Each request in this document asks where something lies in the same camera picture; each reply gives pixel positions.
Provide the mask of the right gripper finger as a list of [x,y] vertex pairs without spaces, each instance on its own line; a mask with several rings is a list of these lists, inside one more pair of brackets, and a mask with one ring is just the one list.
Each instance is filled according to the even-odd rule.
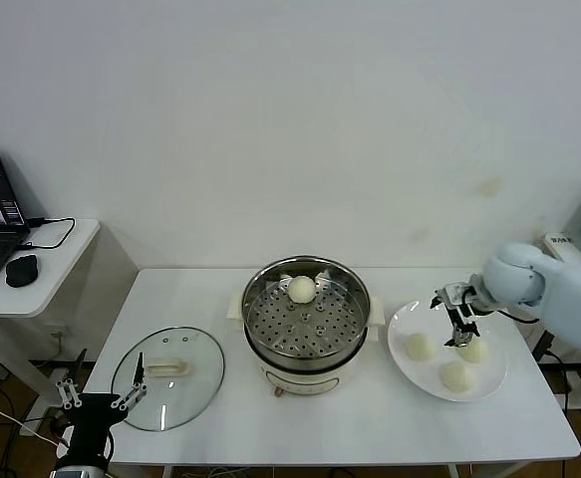
[[434,309],[444,305],[447,309],[456,309],[464,303],[464,295],[467,291],[467,283],[457,282],[447,284],[435,290],[430,308]]
[[463,348],[474,337],[480,336],[471,306],[458,306],[456,308],[446,308],[445,310],[452,326],[451,338],[444,343],[446,347]]

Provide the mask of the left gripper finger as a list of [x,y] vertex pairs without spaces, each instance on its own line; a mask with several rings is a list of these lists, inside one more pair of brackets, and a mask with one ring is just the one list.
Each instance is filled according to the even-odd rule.
[[56,381],[55,386],[61,398],[63,409],[72,409],[82,406],[82,400],[78,393],[77,378],[82,370],[87,354],[87,349],[82,349],[75,361],[69,367],[67,373]]
[[131,411],[143,400],[146,392],[144,354],[139,353],[132,386],[119,393],[119,397],[112,402],[111,408],[119,411]]

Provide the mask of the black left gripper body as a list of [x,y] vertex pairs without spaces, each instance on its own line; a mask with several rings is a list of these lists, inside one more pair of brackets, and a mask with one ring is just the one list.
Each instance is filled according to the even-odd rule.
[[80,393],[80,405],[68,412],[73,424],[71,448],[104,448],[110,428],[121,421],[113,404],[121,397],[115,393]]

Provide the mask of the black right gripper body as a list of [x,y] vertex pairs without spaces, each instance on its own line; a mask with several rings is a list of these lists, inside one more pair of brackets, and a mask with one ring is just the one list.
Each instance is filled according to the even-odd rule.
[[489,314],[489,309],[473,286],[467,286],[461,293],[461,313],[465,318],[483,317]]

